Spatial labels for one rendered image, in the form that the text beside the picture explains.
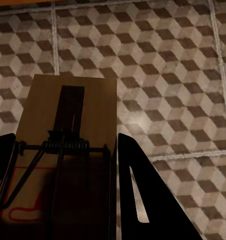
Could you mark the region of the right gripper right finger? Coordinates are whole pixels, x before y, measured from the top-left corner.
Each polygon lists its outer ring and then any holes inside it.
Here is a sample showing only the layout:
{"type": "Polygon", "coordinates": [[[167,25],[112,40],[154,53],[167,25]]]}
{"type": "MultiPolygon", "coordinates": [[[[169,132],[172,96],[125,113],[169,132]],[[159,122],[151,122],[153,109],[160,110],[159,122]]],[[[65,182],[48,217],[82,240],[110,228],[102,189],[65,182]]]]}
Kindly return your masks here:
{"type": "Polygon", "coordinates": [[[118,135],[122,240],[203,240],[137,141],[118,135]],[[149,223],[138,220],[132,167],[149,223]]]}

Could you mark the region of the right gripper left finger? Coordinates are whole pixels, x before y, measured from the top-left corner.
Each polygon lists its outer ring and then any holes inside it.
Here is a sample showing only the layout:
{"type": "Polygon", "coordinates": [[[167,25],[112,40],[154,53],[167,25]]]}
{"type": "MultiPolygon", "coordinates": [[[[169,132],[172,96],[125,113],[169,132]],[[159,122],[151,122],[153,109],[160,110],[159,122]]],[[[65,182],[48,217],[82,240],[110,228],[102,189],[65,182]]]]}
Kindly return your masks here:
{"type": "Polygon", "coordinates": [[[16,136],[14,133],[0,136],[0,181],[6,173],[10,162],[12,147],[9,147],[9,145],[13,144],[15,140],[16,136]]]}

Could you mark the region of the mousetrap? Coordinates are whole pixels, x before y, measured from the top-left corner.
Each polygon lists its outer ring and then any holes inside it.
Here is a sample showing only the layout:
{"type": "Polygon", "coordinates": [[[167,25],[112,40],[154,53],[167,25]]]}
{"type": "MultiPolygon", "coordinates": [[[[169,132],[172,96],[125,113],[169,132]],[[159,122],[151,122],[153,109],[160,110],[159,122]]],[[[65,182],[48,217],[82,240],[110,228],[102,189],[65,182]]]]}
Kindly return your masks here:
{"type": "Polygon", "coordinates": [[[0,181],[0,240],[117,240],[117,79],[35,74],[0,181]]]}

